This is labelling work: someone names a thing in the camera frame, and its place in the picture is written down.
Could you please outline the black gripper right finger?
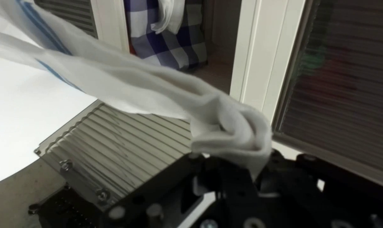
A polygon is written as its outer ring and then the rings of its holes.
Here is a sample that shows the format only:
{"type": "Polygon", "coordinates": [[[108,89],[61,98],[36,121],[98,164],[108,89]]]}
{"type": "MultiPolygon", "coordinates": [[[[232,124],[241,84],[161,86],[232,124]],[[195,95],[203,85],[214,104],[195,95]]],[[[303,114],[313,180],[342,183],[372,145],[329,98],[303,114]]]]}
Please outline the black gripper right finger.
{"type": "Polygon", "coordinates": [[[256,186],[267,228],[383,228],[383,186],[319,157],[273,151],[256,186]]]}

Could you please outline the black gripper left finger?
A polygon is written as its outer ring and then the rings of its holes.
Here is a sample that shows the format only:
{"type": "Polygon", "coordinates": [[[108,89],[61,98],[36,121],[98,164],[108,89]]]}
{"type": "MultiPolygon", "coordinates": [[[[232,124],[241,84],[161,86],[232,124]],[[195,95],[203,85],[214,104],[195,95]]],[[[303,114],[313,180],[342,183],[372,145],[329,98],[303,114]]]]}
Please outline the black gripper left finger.
{"type": "Polygon", "coordinates": [[[42,228],[179,228],[203,198],[217,200],[191,228],[244,228],[260,214],[260,199],[251,174],[222,159],[186,155],[123,199],[102,208],[78,190],[64,188],[32,204],[31,216],[42,228]]]}

